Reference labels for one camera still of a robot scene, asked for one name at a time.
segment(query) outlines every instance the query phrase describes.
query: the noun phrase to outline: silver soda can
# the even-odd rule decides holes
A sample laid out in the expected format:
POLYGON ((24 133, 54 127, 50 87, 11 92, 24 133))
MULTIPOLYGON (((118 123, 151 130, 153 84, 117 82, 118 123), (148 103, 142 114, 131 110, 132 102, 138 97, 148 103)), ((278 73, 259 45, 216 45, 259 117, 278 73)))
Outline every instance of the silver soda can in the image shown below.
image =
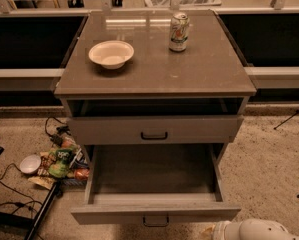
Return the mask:
POLYGON ((176 52, 187 48, 189 18, 184 12, 173 14, 170 22, 169 49, 176 52))

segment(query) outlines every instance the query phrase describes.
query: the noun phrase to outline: green snack bag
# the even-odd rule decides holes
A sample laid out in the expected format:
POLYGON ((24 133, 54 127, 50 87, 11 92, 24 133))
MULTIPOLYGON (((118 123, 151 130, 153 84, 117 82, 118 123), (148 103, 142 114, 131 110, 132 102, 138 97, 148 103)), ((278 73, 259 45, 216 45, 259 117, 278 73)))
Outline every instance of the green snack bag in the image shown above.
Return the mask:
POLYGON ((49 167, 48 172, 55 178, 65 178, 69 172, 69 164, 72 160, 71 149, 57 149, 55 152, 56 163, 49 167))

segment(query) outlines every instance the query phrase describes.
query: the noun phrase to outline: drawer front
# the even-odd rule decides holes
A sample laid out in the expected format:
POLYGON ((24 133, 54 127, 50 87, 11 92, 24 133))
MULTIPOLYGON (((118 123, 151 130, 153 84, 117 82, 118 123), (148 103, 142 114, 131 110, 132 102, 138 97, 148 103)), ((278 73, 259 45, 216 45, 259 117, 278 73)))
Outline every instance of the drawer front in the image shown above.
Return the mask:
POLYGON ((241 116, 84 117, 72 118, 68 125, 81 145, 228 143, 242 120, 241 116))
POLYGON ((212 144, 98 146, 85 204, 71 213, 80 224, 232 220, 212 144))

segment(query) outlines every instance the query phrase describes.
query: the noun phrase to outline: drawer handle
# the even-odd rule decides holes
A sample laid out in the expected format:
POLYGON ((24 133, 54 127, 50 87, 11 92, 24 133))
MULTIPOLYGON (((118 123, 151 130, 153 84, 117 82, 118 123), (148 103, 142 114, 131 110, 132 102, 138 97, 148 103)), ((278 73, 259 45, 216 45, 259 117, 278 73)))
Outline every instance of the drawer handle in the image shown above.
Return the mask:
POLYGON ((165 132, 162 136, 157 135, 145 135, 143 132, 141 132, 141 139, 143 140, 166 140, 168 138, 168 132, 165 132))
POLYGON ((167 226, 169 225, 169 216, 166 217, 166 223, 163 223, 163 224, 158 224, 158 223, 147 223, 147 222, 146 222, 146 217, 143 216, 143 218, 142 218, 142 223, 143 223, 144 226, 149 227, 149 228, 156 228, 156 227, 162 228, 162 227, 167 227, 167 226))

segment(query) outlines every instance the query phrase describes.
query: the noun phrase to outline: gray cabinet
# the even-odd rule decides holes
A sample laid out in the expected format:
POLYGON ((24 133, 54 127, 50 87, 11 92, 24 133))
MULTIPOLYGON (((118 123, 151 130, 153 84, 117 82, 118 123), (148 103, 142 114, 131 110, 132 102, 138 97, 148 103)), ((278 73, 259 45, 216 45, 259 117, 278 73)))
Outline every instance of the gray cabinet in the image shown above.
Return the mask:
POLYGON ((168 49, 169 11, 92 12, 56 88, 90 163, 81 224, 230 220, 218 169, 255 88, 219 19, 190 11, 190 42, 168 49), (108 71, 89 49, 123 39, 134 57, 108 71))

